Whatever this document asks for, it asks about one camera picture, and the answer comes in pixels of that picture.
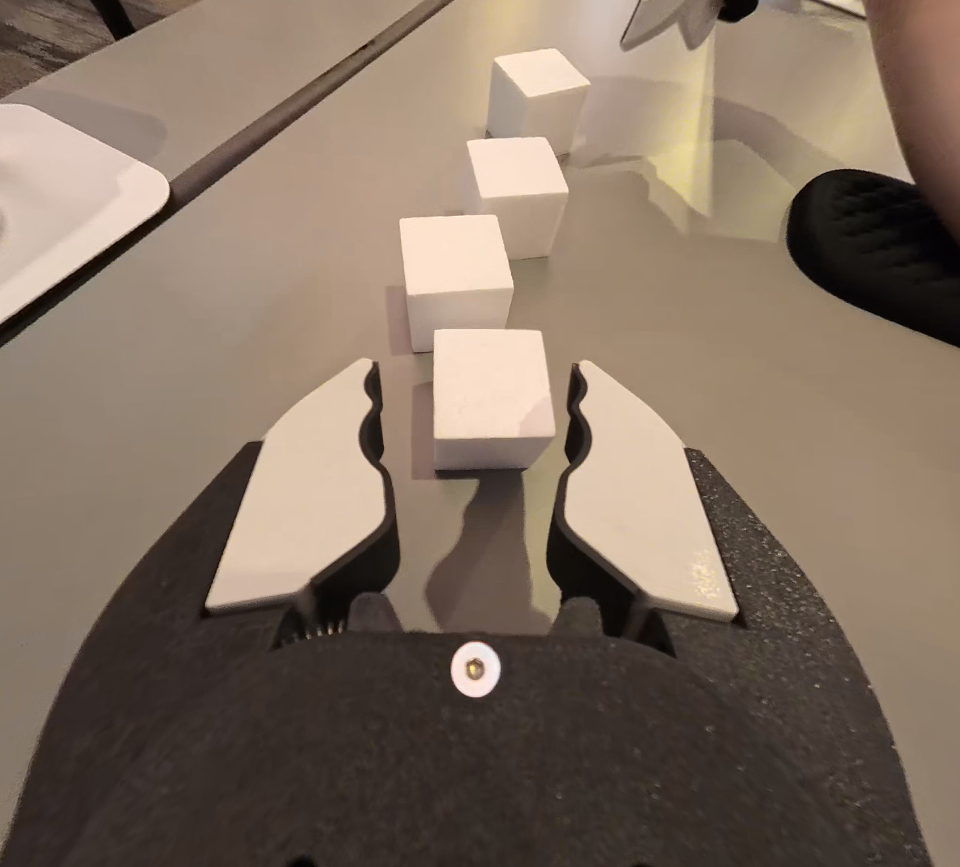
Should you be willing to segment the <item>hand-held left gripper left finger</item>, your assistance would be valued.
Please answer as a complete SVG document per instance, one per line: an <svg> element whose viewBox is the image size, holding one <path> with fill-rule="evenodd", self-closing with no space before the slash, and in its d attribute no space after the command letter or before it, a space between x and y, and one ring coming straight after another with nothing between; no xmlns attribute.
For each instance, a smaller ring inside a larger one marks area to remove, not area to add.
<svg viewBox="0 0 960 867"><path fill-rule="evenodd" d="M354 599L389 586L401 552L382 408L378 363L361 358L267 431L206 614L281 609L276 641L289 643L344 632Z"/></svg>

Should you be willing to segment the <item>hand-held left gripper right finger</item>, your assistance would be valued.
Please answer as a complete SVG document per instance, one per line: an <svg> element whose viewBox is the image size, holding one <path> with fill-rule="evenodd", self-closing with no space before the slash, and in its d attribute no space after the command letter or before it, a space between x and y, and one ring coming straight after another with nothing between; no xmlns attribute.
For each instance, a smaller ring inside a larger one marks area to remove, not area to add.
<svg viewBox="0 0 960 867"><path fill-rule="evenodd" d="M546 546L561 604L590 601L603 636L632 642L652 639L666 615L737 625L738 597L674 429L589 360L571 368L567 413Z"/></svg>

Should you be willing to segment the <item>white foam cube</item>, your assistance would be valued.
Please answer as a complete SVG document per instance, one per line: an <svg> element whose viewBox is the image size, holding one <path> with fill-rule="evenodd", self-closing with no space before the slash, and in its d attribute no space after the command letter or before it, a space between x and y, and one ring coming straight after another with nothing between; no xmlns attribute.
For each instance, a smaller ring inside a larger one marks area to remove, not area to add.
<svg viewBox="0 0 960 867"><path fill-rule="evenodd" d="M497 218L509 261L550 256L570 189L543 137L465 143L464 214Z"/></svg>
<svg viewBox="0 0 960 867"><path fill-rule="evenodd" d="M525 471L555 436L541 331L442 328L435 332L436 472Z"/></svg>
<svg viewBox="0 0 960 867"><path fill-rule="evenodd" d="M555 48L498 56L490 70L486 133L543 138L557 157L567 156L590 89L590 80Z"/></svg>
<svg viewBox="0 0 960 867"><path fill-rule="evenodd" d="M494 214L402 218L398 223L412 351L433 351L439 330L503 330L514 280Z"/></svg>

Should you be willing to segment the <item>person's right forearm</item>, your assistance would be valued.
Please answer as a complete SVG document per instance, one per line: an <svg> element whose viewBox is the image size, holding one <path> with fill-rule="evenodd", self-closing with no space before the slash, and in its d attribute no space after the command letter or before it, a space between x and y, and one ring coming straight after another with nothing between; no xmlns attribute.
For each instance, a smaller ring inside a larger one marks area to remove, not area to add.
<svg viewBox="0 0 960 867"><path fill-rule="evenodd" d="M916 186L959 237L959 0L865 0L894 130Z"/></svg>

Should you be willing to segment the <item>black wrist rest pad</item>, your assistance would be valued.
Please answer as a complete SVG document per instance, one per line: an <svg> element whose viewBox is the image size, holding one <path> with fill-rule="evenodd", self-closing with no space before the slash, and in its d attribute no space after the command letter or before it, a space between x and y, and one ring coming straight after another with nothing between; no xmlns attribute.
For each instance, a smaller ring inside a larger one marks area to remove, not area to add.
<svg viewBox="0 0 960 867"><path fill-rule="evenodd" d="M915 185L858 169L822 173L791 202L785 242L825 292L959 346L959 248Z"/></svg>

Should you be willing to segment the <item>wooden board document stand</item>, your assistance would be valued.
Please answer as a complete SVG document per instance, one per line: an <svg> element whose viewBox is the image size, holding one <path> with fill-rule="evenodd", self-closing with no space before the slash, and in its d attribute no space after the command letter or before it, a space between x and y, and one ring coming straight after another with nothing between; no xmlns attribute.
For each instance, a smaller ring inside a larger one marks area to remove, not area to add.
<svg viewBox="0 0 960 867"><path fill-rule="evenodd" d="M1 321L159 213L150 165L31 106L1 105Z"/></svg>

